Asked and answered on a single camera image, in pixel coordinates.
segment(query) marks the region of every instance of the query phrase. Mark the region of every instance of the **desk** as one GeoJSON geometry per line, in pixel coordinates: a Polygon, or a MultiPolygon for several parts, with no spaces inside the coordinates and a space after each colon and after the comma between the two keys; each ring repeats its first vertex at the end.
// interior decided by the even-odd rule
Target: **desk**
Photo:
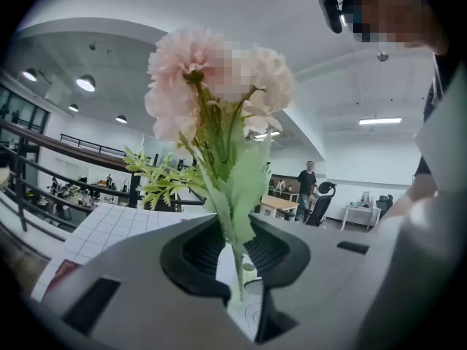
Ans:
{"type": "MultiPolygon", "coordinates": [[[[63,243],[61,253],[55,255],[42,272],[31,297],[38,302],[42,301],[47,287],[64,260],[84,265],[126,238],[143,233],[159,232],[161,228],[171,227],[183,220],[204,216],[206,214],[149,211],[101,203],[68,236],[63,243]]],[[[227,245],[219,254],[216,279],[224,284],[232,284],[232,281],[237,284],[234,256],[230,245],[227,245]]],[[[253,321],[253,316],[260,311],[260,307],[261,296],[245,291],[244,302],[236,303],[226,312],[252,341],[258,326],[253,321]]]]}
{"type": "Polygon", "coordinates": [[[282,200],[281,198],[271,195],[264,195],[261,198],[260,213],[276,217],[277,209],[291,211],[294,214],[297,212],[298,203],[282,200]]]}
{"type": "Polygon", "coordinates": [[[268,191],[268,195],[282,198],[287,201],[292,201],[292,202],[298,202],[298,193],[291,193],[288,190],[276,190],[276,189],[270,189],[268,191]]]}
{"type": "Polygon", "coordinates": [[[370,214],[370,217],[368,219],[368,222],[366,223],[366,229],[368,230],[370,228],[370,221],[371,221],[371,218],[373,217],[373,213],[376,212],[377,213],[377,220],[374,224],[377,224],[378,221],[379,221],[379,215],[381,214],[381,209],[380,208],[377,208],[377,207],[355,207],[355,206],[352,206],[352,205],[346,205],[345,206],[345,215],[344,215],[344,220],[342,221],[342,227],[341,227],[341,230],[344,230],[344,227],[345,227],[345,222],[347,221],[347,215],[349,214],[349,210],[353,210],[353,211],[360,211],[360,212],[366,212],[366,213],[369,213],[370,214]]]}

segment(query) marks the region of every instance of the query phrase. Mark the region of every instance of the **office chair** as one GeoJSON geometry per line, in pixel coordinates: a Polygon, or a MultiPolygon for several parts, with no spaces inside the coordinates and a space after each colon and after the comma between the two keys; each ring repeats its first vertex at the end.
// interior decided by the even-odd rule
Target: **office chair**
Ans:
{"type": "Polygon", "coordinates": [[[329,204],[336,194],[336,184],[331,182],[323,182],[318,187],[318,192],[322,193],[323,195],[318,197],[312,211],[301,207],[301,209],[305,211],[305,217],[308,217],[306,218],[305,224],[314,225],[315,227],[318,227],[323,222],[324,214],[328,210],[329,204]]]}
{"type": "Polygon", "coordinates": [[[391,208],[393,205],[393,197],[392,195],[381,195],[379,197],[379,200],[377,201],[377,208],[381,209],[381,214],[379,215],[380,218],[383,218],[383,216],[387,213],[387,211],[391,208]]]}

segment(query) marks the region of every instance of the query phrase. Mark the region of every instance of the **floor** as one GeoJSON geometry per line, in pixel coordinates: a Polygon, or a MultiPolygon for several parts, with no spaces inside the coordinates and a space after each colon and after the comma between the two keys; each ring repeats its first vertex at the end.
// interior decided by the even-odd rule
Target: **floor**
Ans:
{"type": "Polygon", "coordinates": [[[0,225],[0,250],[7,264],[16,275],[21,291],[30,295],[39,277],[48,264],[37,254],[30,252],[11,237],[0,225]]]}

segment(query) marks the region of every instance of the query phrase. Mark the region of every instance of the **flower stem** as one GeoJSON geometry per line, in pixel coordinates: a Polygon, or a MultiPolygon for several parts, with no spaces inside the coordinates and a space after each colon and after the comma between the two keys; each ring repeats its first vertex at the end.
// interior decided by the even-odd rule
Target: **flower stem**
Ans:
{"type": "Polygon", "coordinates": [[[232,137],[232,130],[234,129],[234,123],[237,114],[242,110],[243,104],[246,100],[250,99],[251,95],[258,90],[254,85],[251,86],[250,91],[247,95],[245,95],[241,101],[236,105],[235,110],[232,113],[232,118],[231,118],[231,123],[228,128],[228,135],[227,135],[227,149],[226,149],[226,155],[223,159],[223,163],[227,163],[230,153],[231,153],[231,137],[232,137]]]}

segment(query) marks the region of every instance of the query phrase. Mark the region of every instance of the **man in dark clothing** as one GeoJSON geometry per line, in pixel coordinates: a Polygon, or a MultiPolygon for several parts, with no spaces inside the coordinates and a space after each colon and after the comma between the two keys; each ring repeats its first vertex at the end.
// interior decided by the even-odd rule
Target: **man in dark clothing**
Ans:
{"type": "MultiPolygon", "coordinates": [[[[383,38],[405,47],[427,47],[433,53],[435,76],[426,99],[424,120],[442,100],[463,57],[463,38],[455,35],[461,1],[449,0],[446,4],[444,0],[343,0],[346,21],[363,41],[383,38]]],[[[411,187],[385,218],[407,214],[416,201],[433,196],[435,191],[435,182],[422,157],[411,187]]]]}
{"type": "Polygon", "coordinates": [[[298,175],[298,182],[300,183],[300,190],[298,191],[298,208],[295,220],[303,222],[305,220],[305,209],[308,209],[309,196],[312,194],[314,187],[316,187],[316,176],[313,171],[313,161],[306,163],[306,170],[303,170],[298,175]]]}

